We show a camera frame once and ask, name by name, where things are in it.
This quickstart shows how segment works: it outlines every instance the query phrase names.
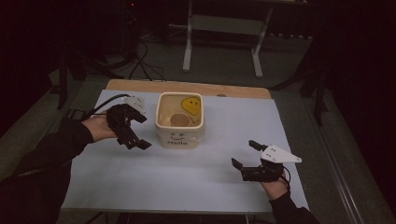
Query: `hand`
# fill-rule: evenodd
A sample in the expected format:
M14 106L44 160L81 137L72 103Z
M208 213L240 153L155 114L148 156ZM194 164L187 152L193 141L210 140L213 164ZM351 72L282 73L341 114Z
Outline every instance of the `hand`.
M103 111L101 115L95 115L90 119L86 119L81 122L87 127L93 138L93 142L97 142L106 138L116 138L116 134L108 127L106 119L106 111Z
M261 182L262 187L265 189L270 201L278 199L280 196L288 192L288 184L282 178L274 182Z

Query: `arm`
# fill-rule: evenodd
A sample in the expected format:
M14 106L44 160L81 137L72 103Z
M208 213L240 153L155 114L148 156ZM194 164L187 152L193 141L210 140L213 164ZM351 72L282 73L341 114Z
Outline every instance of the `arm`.
M270 200L277 224L319 224L306 208L297 208L284 180L279 178L275 182L261 184Z
M0 223L56 223L70 181L71 160L89 143L116 137L106 116L67 120L27 153L0 183Z

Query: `black cable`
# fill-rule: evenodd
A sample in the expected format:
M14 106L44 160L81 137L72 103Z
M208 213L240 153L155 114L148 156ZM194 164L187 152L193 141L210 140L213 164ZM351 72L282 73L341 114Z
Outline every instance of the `black cable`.
M92 115L94 115L100 108L102 108L104 105L107 105L108 103L110 103L111 101L117 99L117 98L121 98L124 96L130 96L128 94L119 94L119 95L115 95L113 97L111 97L110 99L106 100L104 103L102 103L101 105L99 105L98 107L92 109L90 112L88 112L84 117L81 118L81 120L85 120L90 118Z
M145 47L145 49L146 49L145 53L144 53L143 56L142 56L142 60L143 60L143 59L146 57L146 55L148 54L149 48L148 48L147 45L143 44L143 43L140 42L140 41L139 41L138 43L142 44L142 45ZM129 74L128 79L131 79L132 74L134 73L134 70L136 70L137 66L139 66L139 64L140 64L140 60L139 60L139 57L138 57L137 53L136 53L136 58L137 58L137 60L138 60L138 63L137 63L136 66L132 69L131 73Z
M289 180L286 179L285 176L281 175L280 178L282 178L286 183L287 183L287 187L288 187L288 191L290 191L290 181L291 181L291 174L288 168L286 168L285 166L283 166L283 169L285 169L288 172L289 175Z
M152 71L154 71L158 76L160 76L161 81L166 81L166 78L163 76L163 68L162 68L162 67L160 67L160 66L149 65L148 63L144 62L143 60L142 60L142 62L143 62L145 65L147 65ZM161 69L162 73L159 73L159 72L156 71L154 68L159 68L159 69Z
M139 56L137 56L137 55L136 55L136 58L137 58L137 60L139 61L139 65L140 65L140 67L142 67L143 72L145 73L145 76L146 76L150 81L152 81L152 78L149 76L148 72L146 71L145 66L142 64L143 59L139 58Z

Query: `yellow smiley face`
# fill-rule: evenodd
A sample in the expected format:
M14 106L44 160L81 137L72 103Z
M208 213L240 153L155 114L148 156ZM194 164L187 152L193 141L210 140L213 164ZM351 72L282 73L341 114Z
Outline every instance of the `yellow smiley face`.
M201 100L196 97L189 97L181 102L181 107L192 115L197 115L201 111Z

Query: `gray floor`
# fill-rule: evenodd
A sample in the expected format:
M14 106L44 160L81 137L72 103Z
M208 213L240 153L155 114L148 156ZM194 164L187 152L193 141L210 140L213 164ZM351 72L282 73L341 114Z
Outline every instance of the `gray floor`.
M310 44L309 39L267 37L260 52L264 78L257 79L246 46L217 45L195 38L191 70L184 73L185 37L184 32L177 32L175 30L176 35L166 43L154 35L142 38L148 46L144 61L161 67L168 81L272 86L292 76ZM139 54L143 55L144 51L145 47L138 45ZM127 78L133 67L131 64L116 73ZM161 79L149 68L147 71L151 78ZM141 68L135 70L132 78L147 79ZM69 97L64 109L56 109L57 95L46 94L0 139L0 179L12 172L21 155L33 149L44 134L56 129L66 109L93 108L108 78L91 73L84 82L71 77L69 81ZM396 223L332 100L331 92L326 91L324 102L328 111L322 113L323 127L319 127L312 117L313 98L301 98L298 93L301 84L295 83L271 94L293 153L304 159L297 169L311 212L323 224ZM84 223L95 214L62 211L58 223ZM110 223L115 223L117 215L109 214ZM273 221L271 216L259 218ZM99 217L94 223L105 223L105 219Z

